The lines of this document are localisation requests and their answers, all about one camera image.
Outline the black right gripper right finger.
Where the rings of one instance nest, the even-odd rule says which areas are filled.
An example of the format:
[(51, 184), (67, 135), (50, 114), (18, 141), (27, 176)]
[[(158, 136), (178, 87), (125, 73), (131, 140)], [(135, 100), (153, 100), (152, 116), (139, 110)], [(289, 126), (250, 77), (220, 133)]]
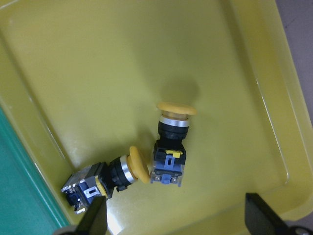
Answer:
[(289, 226), (257, 193), (245, 195), (245, 225), (251, 235), (311, 235), (301, 225)]

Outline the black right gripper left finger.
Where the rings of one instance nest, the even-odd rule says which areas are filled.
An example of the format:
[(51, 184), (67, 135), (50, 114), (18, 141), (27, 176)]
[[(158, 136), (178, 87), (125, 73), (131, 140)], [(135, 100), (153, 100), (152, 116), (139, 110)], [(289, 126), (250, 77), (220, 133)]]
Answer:
[(54, 235), (105, 235), (107, 225), (107, 199), (97, 196), (85, 212), (78, 225), (71, 225), (56, 230)]

